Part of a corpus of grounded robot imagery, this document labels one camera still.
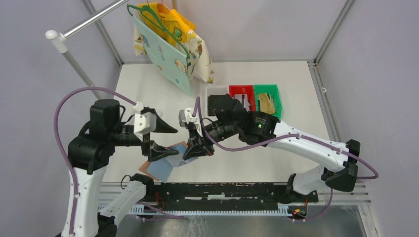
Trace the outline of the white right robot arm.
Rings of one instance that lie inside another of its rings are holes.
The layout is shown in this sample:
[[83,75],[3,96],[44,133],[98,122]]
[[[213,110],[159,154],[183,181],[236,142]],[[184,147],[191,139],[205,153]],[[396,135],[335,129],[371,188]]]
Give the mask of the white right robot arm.
[[180,126],[189,131],[184,160],[212,156],[222,141],[238,136],[248,150],[259,146],[280,149],[317,163],[315,168],[289,177],[285,194],[291,201],[299,201],[312,191],[325,187],[341,192],[354,189],[358,179],[358,141],[342,143],[320,139],[276,116],[248,111],[238,99],[228,94],[216,95],[214,100],[216,120],[208,125],[203,123],[199,101],[195,107],[179,112]]

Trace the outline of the white printed credit card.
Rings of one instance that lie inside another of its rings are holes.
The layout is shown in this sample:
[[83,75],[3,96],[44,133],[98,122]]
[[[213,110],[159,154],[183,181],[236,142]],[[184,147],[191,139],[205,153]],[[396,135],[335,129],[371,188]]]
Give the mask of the white printed credit card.
[[183,154],[177,154],[175,156],[169,156],[165,158],[170,165],[173,167],[180,167],[186,164],[189,164],[196,160],[196,158],[189,158],[187,160],[183,159]]

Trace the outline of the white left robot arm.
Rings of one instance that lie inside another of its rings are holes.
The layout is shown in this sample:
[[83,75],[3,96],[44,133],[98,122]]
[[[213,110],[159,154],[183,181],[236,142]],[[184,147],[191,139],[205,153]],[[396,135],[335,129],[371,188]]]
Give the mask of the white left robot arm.
[[132,207],[155,196],[153,179],[134,174],[125,189],[99,209],[100,188],[116,147],[140,147],[149,161],[177,154],[150,138],[152,132],[177,132],[156,110],[142,108],[134,115],[132,125],[122,121],[125,110],[115,99],[97,100],[90,107],[89,121],[68,145],[65,159],[70,167],[71,191],[63,237],[114,237]]

